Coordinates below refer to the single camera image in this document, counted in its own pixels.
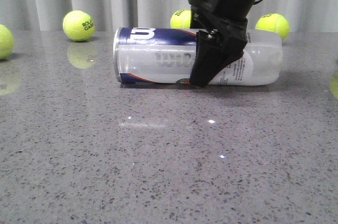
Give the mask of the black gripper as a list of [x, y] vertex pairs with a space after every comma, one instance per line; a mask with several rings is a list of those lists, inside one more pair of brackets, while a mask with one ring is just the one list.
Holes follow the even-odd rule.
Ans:
[[190, 84], [204, 87], [226, 66], [243, 56], [247, 44], [247, 19], [216, 15], [192, 7], [192, 28], [201, 28], [196, 35], [196, 57]]

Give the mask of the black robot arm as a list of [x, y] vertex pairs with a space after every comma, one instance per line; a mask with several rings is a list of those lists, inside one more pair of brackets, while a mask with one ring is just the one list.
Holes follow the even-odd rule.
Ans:
[[223, 68], [243, 56], [247, 15], [256, 0], [188, 0], [196, 34], [190, 84], [204, 87]]

